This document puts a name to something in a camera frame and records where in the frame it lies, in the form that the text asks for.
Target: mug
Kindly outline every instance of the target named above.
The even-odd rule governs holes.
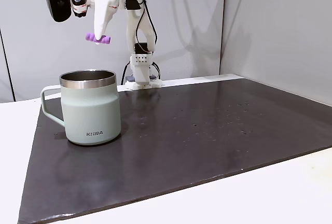
[[[61,89],[63,121],[46,107],[45,92]],[[69,141],[97,145],[120,134],[120,103],[116,74],[105,70],[87,70],[60,76],[60,85],[45,87],[41,94],[44,114],[65,127]]]

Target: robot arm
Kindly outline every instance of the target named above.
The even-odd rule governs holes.
[[[126,9],[128,13],[127,42],[132,53],[130,67],[133,70],[134,83],[131,88],[148,88],[151,80],[159,81],[153,87],[161,86],[161,81],[150,73],[153,62],[153,52],[157,34],[152,24],[146,0],[47,0],[51,15],[57,22],[67,20],[71,15],[71,8],[75,16],[85,17],[88,7],[94,8],[94,34],[88,34],[86,39],[96,43],[108,43],[110,38],[104,36],[106,27],[118,9]],[[137,31],[141,29],[147,42],[138,40]]]

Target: white wall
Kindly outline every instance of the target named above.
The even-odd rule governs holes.
[[[332,0],[225,0],[221,73],[332,104]]]
[[[0,37],[0,103],[12,102],[12,91],[9,83],[4,48]]]
[[[148,6],[162,79],[219,74],[224,0],[148,0]],[[127,13],[118,11],[110,22],[109,46],[85,41],[93,13],[55,23],[46,0],[2,0],[0,27],[18,100],[38,97],[44,86],[59,83],[59,75],[78,69],[109,69],[120,82],[130,57]]]

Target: mug handle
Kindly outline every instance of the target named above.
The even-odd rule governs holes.
[[[49,110],[46,107],[46,100],[45,100],[45,92],[50,91],[50,90],[58,90],[61,89],[60,85],[55,85],[55,86],[48,86],[45,87],[41,93],[40,93],[40,98],[41,98],[41,108],[43,109],[44,114],[49,117],[51,120],[55,121],[56,123],[62,125],[64,127],[64,122],[63,120],[57,118],[56,116],[52,115]]]

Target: black tabletop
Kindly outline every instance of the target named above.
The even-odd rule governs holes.
[[[332,147],[332,108],[247,79],[121,92],[120,104],[121,135],[94,147],[70,143],[40,113],[19,224],[102,211]],[[61,116],[60,99],[47,105]]]

